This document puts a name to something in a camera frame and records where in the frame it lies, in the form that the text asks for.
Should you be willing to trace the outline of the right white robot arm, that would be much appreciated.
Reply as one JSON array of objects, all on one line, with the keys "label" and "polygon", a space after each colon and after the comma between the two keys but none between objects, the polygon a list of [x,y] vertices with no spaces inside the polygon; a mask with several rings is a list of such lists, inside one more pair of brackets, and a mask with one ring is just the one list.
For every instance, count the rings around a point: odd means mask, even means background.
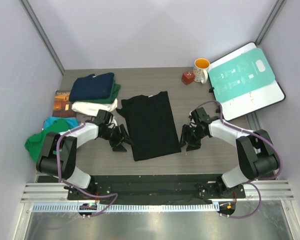
[{"label": "right white robot arm", "polygon": [[203,107],[190,112],[190,122],[184,124],[179,140],[186,151],[201,148],[205,137],[218,138],[235,147],[238,165],[217,177],[214,191],[223,198],[232,194],[236,187],[279,171],[281,160],[267,131],[247,130],[209,116]]}]

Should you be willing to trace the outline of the teal folding template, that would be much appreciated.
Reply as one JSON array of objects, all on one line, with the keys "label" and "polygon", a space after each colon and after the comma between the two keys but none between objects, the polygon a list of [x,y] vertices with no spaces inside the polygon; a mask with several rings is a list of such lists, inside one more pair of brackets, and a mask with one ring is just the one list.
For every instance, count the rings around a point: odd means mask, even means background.
[{"label": "teal folding template", "polygon": [[275,81],[275,75],[260,48],[249,50],[209,70],[215,99],[224,103]]}]

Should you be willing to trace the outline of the white board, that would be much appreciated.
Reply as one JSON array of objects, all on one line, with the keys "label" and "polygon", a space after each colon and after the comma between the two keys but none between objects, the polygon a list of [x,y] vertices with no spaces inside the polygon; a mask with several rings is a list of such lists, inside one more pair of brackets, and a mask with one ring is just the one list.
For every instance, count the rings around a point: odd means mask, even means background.
[{"label": "white board", "polygon": [[[227,61],[230,61],[241,54],[244,54],[256,47],[255,43],[250,42],[237,50],[227,54],[226,56],[214,61],[210,64],[210,69],[213,69]],[[261,87],[254,91],[243,94],[229,101],[220,103],[222,106],[223,117],[230,121],[243,115],[252,113],[262,108],[268,107],[275,103],[281,102],[286,98],[285,93],[281,89],[278,82],[275,81],[267,86]]]}]

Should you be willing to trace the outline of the black t shirt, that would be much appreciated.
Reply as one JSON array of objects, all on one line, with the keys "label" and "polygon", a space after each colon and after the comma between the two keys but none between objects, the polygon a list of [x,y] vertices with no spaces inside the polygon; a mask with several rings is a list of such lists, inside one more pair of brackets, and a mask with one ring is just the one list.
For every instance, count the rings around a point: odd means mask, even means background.
[{"label": "black t shirt", "polygon": [[125,119],[134,161],[181,152],[167,91],[123,99],[116,111]]}]

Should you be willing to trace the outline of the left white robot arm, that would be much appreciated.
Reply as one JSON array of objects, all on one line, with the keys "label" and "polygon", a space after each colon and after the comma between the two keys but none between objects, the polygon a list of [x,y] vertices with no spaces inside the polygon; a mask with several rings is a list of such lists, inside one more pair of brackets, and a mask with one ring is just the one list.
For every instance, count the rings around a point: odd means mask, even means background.
[{"label": "left white robot arm", "polygon": [[37,171],[79,188],[83,198],[92,199],[97,192],[95,180],[76,166],[76,159],[77,148],[97,138],[108,141],[114,152],[126,152],[123,143],[134,145],[124,125],[118,125],[111,112],[99,110],[96,116],[64,133],[49,131],[36,162]]}]

